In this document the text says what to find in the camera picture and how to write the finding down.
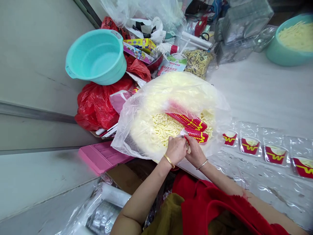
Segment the white table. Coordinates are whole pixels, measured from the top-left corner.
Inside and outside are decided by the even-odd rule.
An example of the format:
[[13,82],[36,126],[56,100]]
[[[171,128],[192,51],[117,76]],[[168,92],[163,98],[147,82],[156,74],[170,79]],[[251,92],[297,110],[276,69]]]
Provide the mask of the white table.
[[[232,115],[238,120],[313,139],[313,63],[282,67],[271,63],[265,53],[252,53],[246,60],[220,65],[212,73],[210,83],[225,95]],[[289,169],[256,161],[232,148],[222,149],[255,165],[289,173]],[[186,159],[178,165],[195,177],[207,180]],[[313,187],[313,181],[296,179]]]

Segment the teal bucket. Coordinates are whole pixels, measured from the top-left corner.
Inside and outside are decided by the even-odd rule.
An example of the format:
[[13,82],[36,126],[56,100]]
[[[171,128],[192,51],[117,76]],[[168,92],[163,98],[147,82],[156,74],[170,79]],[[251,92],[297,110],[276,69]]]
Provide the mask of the teal bucket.
[[126,71],[122,36],[109,29],[96,29],[79,37],[66,55],[65,70],[75,79],[111,85]]
[[284,28],[289,28],[300,21],[303,21],[304,23],[313,22],[313,14],[302,14],[293,17],[284,22],[276,30],[275,36],[266,51],[266,56],[270,61],[282,66],[296,66],[305,64],[313,59],[312,52],[301,52],[295,49],[287,48],[278,37],[279,32]]

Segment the pink plastic tray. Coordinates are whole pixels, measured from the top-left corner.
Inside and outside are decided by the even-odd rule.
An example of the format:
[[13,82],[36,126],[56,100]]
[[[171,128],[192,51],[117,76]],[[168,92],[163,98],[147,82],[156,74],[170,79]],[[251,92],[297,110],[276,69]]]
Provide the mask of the pink plastic tray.
[[84,162],[97,174],[101,175],[118,164],[126,163],[134,157],[120,153],[111,147],[111,142],[81,147],[78,154]]

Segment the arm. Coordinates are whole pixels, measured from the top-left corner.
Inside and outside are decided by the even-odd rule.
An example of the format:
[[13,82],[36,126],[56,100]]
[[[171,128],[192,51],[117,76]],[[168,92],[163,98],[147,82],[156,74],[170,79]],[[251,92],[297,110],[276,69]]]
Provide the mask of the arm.
[[[176,165],[186,155],[186,140],[170,137],[166,155]],[[169,161],[162,157],[159,164],[137,188],[118,215],[111,235],[141,234],[142,224],[145,222],[157,193],[171,168],[172,165]]]
[[[202,152],[197,141],[190,137],[185,136],[190,144],[191,153],[186,155],[188,161],[190,161],[196,168],[201,166],[205,161],[206,157]],[[236,182],[229,179],[222,172],[217,170],[212,164],[207,162],[199,169],[212,183],[214,183],[220,190],[228,195],[246,195],[248,202],[270,223],[280,224],[284,229],[291,235],[307,235],[307,233],[295,224],[287,216],[281,214],[271,205],[262,201],[258,197],[254,196],[248,190],[245,190],[239,186]]]

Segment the red plastic bag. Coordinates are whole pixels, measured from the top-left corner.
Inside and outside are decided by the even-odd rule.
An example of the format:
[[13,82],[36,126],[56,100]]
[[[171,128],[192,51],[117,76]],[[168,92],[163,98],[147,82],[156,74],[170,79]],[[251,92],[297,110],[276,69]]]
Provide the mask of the red plastic bag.
[[110,103],[110,95],[120,90],[133,89],[133,80],[126,74],[118,82],[102,86],[87,84],[77,97],[78,110],[75,120],[87,131],[109,129],[118,122],[119,114]]
[[147,66],[140,60],[135,59],[133,56],[125,55],[126,63],[127,63],[127,72],[131,72],[139,76],[141,79],[145,80],[146,82],[151,81],[151,73]]
[[122,35],[124,40],[130,39],[130,36],[126,30],[123,28],[118,28],[116,24],[113,22],[111,17],[106,16],[101,24],[102,29],[113,29],[116,32],[119,32],[120,35]]

